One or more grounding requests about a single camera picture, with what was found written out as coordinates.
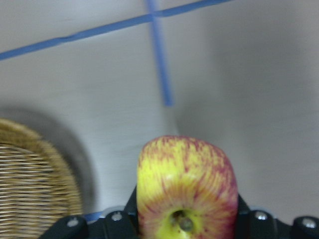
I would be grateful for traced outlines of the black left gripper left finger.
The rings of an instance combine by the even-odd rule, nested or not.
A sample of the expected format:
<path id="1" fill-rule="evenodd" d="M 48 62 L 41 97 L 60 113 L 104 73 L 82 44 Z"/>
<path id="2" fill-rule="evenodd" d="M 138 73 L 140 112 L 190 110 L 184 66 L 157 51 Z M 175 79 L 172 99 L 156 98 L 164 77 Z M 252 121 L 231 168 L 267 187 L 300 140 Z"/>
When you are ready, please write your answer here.
<path id="1" fill-rule="evenodd" d="M 124 206 L 114 206 L 103 211 L 103 227 L 107 239 L 138 239 L 138 212 L 136 187 Z"/>

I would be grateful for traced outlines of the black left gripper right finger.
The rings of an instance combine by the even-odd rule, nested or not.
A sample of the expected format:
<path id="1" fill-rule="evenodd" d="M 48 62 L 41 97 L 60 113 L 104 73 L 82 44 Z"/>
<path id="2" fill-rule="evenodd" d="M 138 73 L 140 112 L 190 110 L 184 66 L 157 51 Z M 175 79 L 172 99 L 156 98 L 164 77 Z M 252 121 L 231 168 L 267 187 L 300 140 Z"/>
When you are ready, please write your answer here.
<path id="1" fill-rule="evenodd" d="M 252 210 L 238 195 L 235 239 L 277 239 L 277 226 L 274 217 L 261 209 Z"/>

